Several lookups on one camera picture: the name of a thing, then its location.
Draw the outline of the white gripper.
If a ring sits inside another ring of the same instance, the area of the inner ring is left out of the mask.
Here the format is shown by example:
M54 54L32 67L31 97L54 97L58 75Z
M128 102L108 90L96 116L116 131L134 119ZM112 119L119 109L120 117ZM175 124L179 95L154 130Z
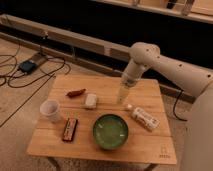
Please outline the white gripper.
M122 73L121 86L119 88L117 103L122 104L127 98L131 87L134 87L141 79L144 72L147 71L147 67L143 64L137 64L131 59Z

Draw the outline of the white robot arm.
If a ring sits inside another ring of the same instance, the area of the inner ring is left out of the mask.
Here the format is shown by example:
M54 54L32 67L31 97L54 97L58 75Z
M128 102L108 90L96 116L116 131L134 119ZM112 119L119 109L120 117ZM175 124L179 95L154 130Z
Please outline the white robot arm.
M153 69L196 98L187 123L180 171L213 171L213 70L160 54L157 45L137 42L129 49L130 61L121 86L135 86Z

